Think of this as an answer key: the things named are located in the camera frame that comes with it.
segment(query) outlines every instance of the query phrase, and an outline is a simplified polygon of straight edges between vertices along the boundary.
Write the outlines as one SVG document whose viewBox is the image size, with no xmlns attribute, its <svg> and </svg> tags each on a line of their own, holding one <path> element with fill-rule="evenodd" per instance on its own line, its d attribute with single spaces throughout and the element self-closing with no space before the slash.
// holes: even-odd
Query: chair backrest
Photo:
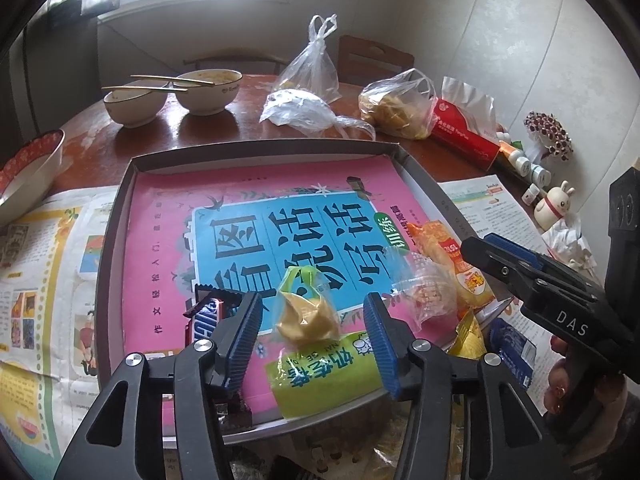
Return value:
<svg viewBox="0 0 640 480">
<path fill-rule="evenodd" d="M 338 79 L 343 83 L 387 79 L 413 68 L 414 61 L 411 54 L 377 41 L 341 36 L 338 43 Z"/>
<path fill-rule="evenodd" d="M 289 64 L 289 61 L 279 56 L 242 46 L 219 48 L 211 52 L 198 54 L 183 61 L 184 65 L 194 65 L 196 70 L 200 69 L 203 62 L 268 62 L 273 63 L 273 73 L 275 75 L 278 75 L 283 67 Z"/>
</svg>

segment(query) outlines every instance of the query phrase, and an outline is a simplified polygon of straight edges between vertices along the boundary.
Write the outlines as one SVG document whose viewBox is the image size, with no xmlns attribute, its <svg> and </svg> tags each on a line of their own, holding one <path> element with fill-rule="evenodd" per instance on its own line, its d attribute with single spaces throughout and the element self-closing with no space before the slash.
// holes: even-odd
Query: rabbit figurine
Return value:
<svg viewBox="0 0 640 480">
<path fill-rule="evenodd" d="M 538 202 L 533 211 L 533 218 L 538 225 L 548 231 L 553 224 L 567 214 L 571 207 L 571 195 L 575 192 L 566 180 L 560 187 L 551 188 L 546 196 Z"/>
</svg>

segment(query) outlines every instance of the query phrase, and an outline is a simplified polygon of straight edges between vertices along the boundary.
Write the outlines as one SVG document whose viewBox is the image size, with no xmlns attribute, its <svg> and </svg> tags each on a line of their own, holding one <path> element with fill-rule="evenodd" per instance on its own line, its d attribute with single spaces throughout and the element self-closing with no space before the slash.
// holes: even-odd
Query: white star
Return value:
<svg viewBox="0 0 640 480">
<path fill-rule="evenodd" d="M 327 196 L 330 192 L 326 188 L 326 186 L 322 186 L 319 182 L 317 186 L 311 186 L 313 189 L 317 189 L 314 194 L 321 194 L 322 196 Z"/>
</svg>

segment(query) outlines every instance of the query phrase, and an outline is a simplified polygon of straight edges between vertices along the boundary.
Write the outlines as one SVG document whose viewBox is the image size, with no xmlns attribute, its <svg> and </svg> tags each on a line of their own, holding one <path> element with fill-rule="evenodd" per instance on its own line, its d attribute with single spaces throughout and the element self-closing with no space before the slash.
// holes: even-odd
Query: wooden table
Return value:
<svg viewBox="0 0 640 480">
<path fill-rule="evenodd" d="M 50 192 L 119 184 L 129 160 L 146 153 L 232 140 L 301 137 L 299 131 L 289 126 L 258 122 L 274 78 L 273 75 L 245 75 L 238 97 L 226 111 L 209 117 L 188 114 L 175 97 L 169 95 L 155 120 L 133 130 L 111 121 L 101 101 L 89 106 L 62 126 L 70 139 L 63 151 L 63 171 Z M 361 90 L 358 86 L 341 84 L 342 98 L 331 105 L 334 112 L 359 117 Z M 438 182 L 484 174 L 432 139 L 405 140 L 379 135 L 378 140 L 399 142 Z M 506 180 L 505 185 L 517 198 L 525 190 L 524 186 Z"/>
</svg>

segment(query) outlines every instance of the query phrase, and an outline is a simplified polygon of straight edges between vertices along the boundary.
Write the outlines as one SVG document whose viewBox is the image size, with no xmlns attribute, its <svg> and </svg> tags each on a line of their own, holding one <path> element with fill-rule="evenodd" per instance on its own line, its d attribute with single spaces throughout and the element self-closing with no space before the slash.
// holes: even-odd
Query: metal bolt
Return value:
<svg viewBox="0 0 640 480">
<path fill-rule="evenodd" d="M 429 343 L 426 339 L 416 339 L 411 346 L 417 352 L 427 352 L 431 350 L 431 343 Z"/>
<path fill-rule="evenodd" d="M 127 366 L 137 366 L 142 362 L 142 355 L 140 354 L 129 354 L 125 357 L 124 362 L 126 362 Z"/>
<path fill-rule="evenodd" d="M 195 348 L 196 352 L 206 352 L 208 350 L 211 350 L 211 348 L 213 347 L 213 343 L 211 342 L 211 339 L 198 339 L 193 344 L 193 347 Z"/>
<path fill-rule="evenodd" d="M 500 364 L 501 361 L 502 359 L 500 359 L 500 356 L 498 354 L 484 355 L 484 362 L 487 363 L 489 366 L 497 366 Z"/>
</svg>

